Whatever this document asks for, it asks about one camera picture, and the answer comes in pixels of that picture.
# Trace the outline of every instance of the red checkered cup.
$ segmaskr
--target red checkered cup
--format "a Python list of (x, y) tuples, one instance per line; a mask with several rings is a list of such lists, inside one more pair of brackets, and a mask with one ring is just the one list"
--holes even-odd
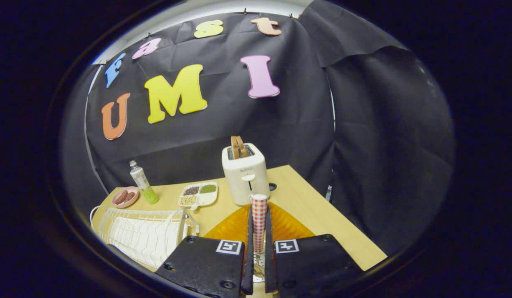
[(268, 197), (266, 195), (251, 195), (252, 222), (254, 223), (254, 228), (252, 230), (252, 236), (254, 240), (254, 253), (263, 252), (263, 240), (265, 237), (265, 217), (267, 213), (267, 199)]

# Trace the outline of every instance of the green liquid bottle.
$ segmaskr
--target green liquid bottle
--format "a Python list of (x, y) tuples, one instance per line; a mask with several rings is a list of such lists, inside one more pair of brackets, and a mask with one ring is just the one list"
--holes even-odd
[(151, 188), (148, 179), (146, 179), (144, 169), (137, 166), (136, 161), (134, 160), (130, 161), (129, 165), (131, 166), (131, 177), (133, 177), (133, 180), (135, 180), (136, 185), (139, 187), (140, 193), (146, 198), (146, 201), (148, 201), (150, 204), (155, 204), (158, 202), (158, 196)]

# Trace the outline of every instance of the beans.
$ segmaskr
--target beans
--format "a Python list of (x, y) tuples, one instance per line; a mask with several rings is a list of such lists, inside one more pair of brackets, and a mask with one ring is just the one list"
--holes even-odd
[(201, 191), (199, 191), (200, 194), (206, 194), (207, 192), (214, 192), (216, 191), (216, 185), (205, 185), (201, 187)]
[(184, 196), (188, 195), (195, 195), (197, 194), (197, 191), (199, 190), (198, 186), (190, 187), (184, 192)]

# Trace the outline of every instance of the dish rack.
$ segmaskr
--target dish rack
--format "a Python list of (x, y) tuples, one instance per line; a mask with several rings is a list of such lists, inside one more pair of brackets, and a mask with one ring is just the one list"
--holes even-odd
[[(104, 207), (98, 229), (92, 226), (92, 215)], [(175, 211), (135, 211), (97, 206), (90, 213), (91, 228), (103, 242), (116, 246), (122, 253), (155, 271), (175, 247), (188, 236), (199, 233), (199, 224), (184, 208)]]

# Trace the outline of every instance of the black cloth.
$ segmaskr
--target black cloth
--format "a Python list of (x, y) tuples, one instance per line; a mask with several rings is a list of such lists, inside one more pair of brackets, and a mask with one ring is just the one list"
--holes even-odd
[(59, 138), (63, 185), (83, 215), (88, 215), (107, 196), (92, 171), (84, 133), (87, 94), (99, 67), (87, 67), (74, 86), (65, 107)]
[[(257, 17), (277, 21), (283, 33), (261, 33), (250, 22)], [(223, 21), (224, 32), (193, 36), (196, 25), (214, 19)], [(140, 45), (158, 37), (159, 49), (131, 59)], [(267, 168), (290, 164), (323, 195), (331, 184), (332, 204), (387, 254), (417, 238), (443, 202), (455, 142), (441, 89), (409, 49), (338, 6), (315, 0), (300, 19), (202, 17), (156, 32), (122, 53), (109, 88), (105, 70), (121, 53), (101, 70), (86, 113), (93, 162), (109, 191), (134, 184), (133, 159), (152, 185), (223, 177), (220, 153), (230, 135), (241, 135), (262, 151)], [(239, 59), (250, 55), (271, 58), (278, 96), (247, 95), (249, 73)], [(179, 70), (192, 64), (203, 65), (199, 81), (208, 108), (148, 123), (144, 83), (162, 75), (173, 84)], [(127, 92), (127, 126), (109, 141), (101, 108)], [(112, 115), (116, 126), (117, 104)], [(101, 200), (91, 199), (91, 207)]]
[[(251, 19), (269, 17), (282, 30), (268, 36)], [(224, 32), (201, 39), (194, 37), (198, 24), (220, 19)], [(139, 46), (162, 38), (159, 48), (139, 59), (131, 59)], [(320, 68), (315, 47), (296, 19), (281, 15), (230, 13), (194, 19), (143, 39), (123, 51), (119, 74), (109, 88), (101, 70), (92, 91), (86, 130), (92, 157), (106, 187), (134, 185), (129, 161), (144, 168), (152, 185), (186, 183), (224, 177), (221, 151), (231, 135), (253, 143), (266, 158), (267, 168), (291, 165), (321, 194), (331, 180), (333, 119), (330, 89)], [(274, 85), (280, 94), (253, 99), (249, 72), (240, 58), (266, 55)], [(179, 70), (202, 64), (201, 94), (205, 110), (177, 113), (158, 123), (148, 123), (150, 108), (144, 83), (162, 75), (173, 84)], [(122, 136), (109, 141), (103, 135), (101, 108), (124, 93), (128, 122)], [(113, 126), (118, 104), (112, 108)]]
[(449, 107), (415, 55), (364, 19), (315, 0), (300, 22), (333, 94), (330, 200), (390, 255), (424, 231), (445, 199), (455, 159)]

